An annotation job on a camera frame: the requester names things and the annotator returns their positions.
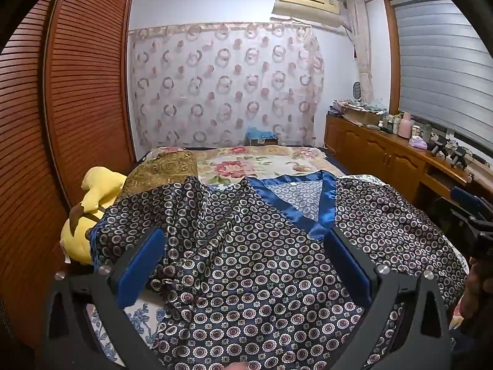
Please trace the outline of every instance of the wooden desk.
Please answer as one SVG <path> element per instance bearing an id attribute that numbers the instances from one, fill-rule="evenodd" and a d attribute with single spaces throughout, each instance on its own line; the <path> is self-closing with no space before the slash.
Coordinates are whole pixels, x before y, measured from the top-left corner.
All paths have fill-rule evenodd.
<path id="1" fill-rule="evenodd" d="M 434 157 L 415 149 L 407 139 L 361 128 L 343 119 L 327 116 L 325 144 L 353 174 L 371 174 L 396 188 L 409 202 L 422 198 L 423 185 L 450 199 L 450 189 L 477 187 L 493 196 L 493 176 L 478 165 L 465 170 L 452 168 L 450 158 Z"/>

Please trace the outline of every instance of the beige curtain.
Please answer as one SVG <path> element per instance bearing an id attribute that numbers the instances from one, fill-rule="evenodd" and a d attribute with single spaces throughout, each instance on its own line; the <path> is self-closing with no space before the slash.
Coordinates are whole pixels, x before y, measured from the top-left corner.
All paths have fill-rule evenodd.
<path id="1" fill-rule="evenodd" d="M 238 146 L 248 127 L 313 145 L 324 61 L 312 29 L 200 23 L 132 34 L 131 97 L 141 144 Z"/>
<path id="2" fill-rule="evenodd" d="M 366 5 L 364 0 L 346 0 L 346 3 L 352 28 L 352 32 L 348 34 L 356 49 L 361 100 L 365 103 L 371 103 L 373 101 L 373 86 L 371 81 L 370 28 Z"/>

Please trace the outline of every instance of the gray roller blind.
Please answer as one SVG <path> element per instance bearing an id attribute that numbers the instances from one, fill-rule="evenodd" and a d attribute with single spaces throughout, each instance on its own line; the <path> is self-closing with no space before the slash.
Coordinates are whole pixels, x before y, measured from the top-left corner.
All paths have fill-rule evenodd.
<path id="1" fill-rule="evenodd" d="M 393 0 L 399 109 L 493 149 L 493 59 L 451 0 Z"/>

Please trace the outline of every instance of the wooden sliding door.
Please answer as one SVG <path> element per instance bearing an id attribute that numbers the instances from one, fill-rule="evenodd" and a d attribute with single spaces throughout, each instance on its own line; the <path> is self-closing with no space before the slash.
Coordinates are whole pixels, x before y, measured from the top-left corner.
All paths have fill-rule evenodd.
<path id="1" fill-rule="evenodd" d="M 135 163 L 125 73 L 130 4 L 40 0 L 0 54 L 0 299 L 13 333 L 32 347 L 85 172 L 127 174 Z"/>
<path id="2" fill-rule="evenodd" d="M 127 115 L 131 0 L 57 0 L 45 62 L 46 117 L 70 204 L 87 170 L 126 173 L 135 162 Z"/>

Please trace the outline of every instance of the metal screw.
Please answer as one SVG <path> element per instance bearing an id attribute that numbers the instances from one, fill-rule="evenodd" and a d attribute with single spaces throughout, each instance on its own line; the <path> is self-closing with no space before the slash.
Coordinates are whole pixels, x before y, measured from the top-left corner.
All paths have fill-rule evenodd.
<path id="1" fill-rule="evenodd" d="M 108 275 L 111 272 L 112 268 L 108 266 L 107 264 L 103 264 L 102 266 L 99 267 L 98 273 L 101 275 Z"/>
<path id="2" fill-rule="evenodd" d="M 432 280 L 435 276 L 433 275 L 433 273 L 430 271 L 430 270 L 425 270 L 423 272 L 423 275 L 425 276 L 425 278 L 427 280 Z"/>
<path id="3" fill-rule="evenodd" d="M 65 278 L 65 271 L 55 273 L 55 280 L 61 281 L 63 278 Z"/>
<path id="4" fill-rule="evenodd" d="M 377 272 L 379 274 L 388 274 L 388 273 L 390 273 L 390 267 L 385 265 L 385 264 L 379 264 L 377 266 Z"/>

